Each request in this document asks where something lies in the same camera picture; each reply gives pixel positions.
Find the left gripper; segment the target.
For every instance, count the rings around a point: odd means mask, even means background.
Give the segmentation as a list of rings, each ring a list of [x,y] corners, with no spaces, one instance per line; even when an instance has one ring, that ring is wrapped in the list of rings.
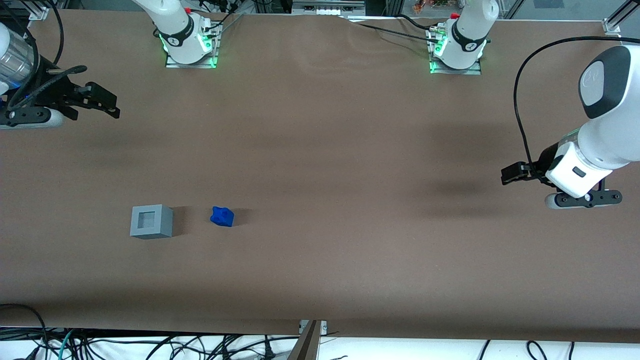
[[[605,146],[578,142],[558,142],[542,151],[535,166],[515,162],[502,169],[502,185],[537,180],[536,169],[554,187],[572,198],[582,198],[613,171],[614,153]]]

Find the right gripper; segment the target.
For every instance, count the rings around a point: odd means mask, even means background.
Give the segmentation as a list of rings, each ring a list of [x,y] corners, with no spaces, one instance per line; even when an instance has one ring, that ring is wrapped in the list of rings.
[[[97,110],[114,119],[121,116],[117,96],[96,82],[84,86],[70,80],[88,70],[79,64],[61,69],[40,56],[5,52],[1,55],[1,114],[27,108],[47,108],[77,121],[76,108]]]

